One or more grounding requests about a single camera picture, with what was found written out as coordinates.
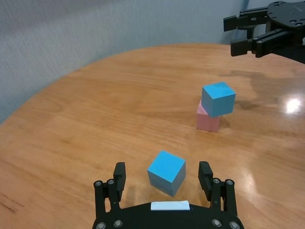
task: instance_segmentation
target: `wall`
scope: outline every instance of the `wall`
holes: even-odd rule
[[[0,0],[0,123],[100,58],[165,43],[228,43],[243,0]]]

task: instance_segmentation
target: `white sticker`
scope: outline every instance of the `white sticker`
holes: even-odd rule
[[[190,204],[188,200],[185,201],[164,201],[164,202],[152,202],[151,210],[190,210]]]

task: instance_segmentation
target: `wooden block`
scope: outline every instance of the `wooden block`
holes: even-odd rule
[[[185,160],[161,151],[147,172],[152,186],[174,197],[186,176]]]
[[[196,128],[199,130],[217,132],[219,129],[219,117],[210,117],[205,109],[199,102],[197,113],[196,113]]]
[[[233,112],[236,93],[225,82],[202,87],[201,105],[210,117]]]

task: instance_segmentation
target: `wooden table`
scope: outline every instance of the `wooden table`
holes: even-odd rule
[[[231,57],[229,46],[144,48],[92,63],[51,84],[0,127],[0,228],[84,229],[93,182],[126,163],[121,207],[189,200],[208,206],[199,161],[236,182],[246,229],[305,227],[305,67],[283,57]],[[204,84],[237,93],[219,133],[195,129]],[[149,184],[160,150],[187,161],[175,198]]]

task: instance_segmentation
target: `bolt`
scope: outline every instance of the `bolt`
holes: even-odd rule
[[[106,224],[103,222],[96,225],[96,229],[105,229],[105,228],[106,228]]]
[[[115,228],[119,228],[120,226],[123,225],[123,221],[120,220],[120,219],[118,219],[118,220],[116,220],[116,221],[113,223],[113,225],[114,225]]]
[[[218,228],[222,226],[221,221],[219,219],[212,219],[212,224]]]
[[[232,229],[240,229],[239,224],[236,223],[236,222],[234,222],[234,221],[230,222],[230,227],[231,227]]]

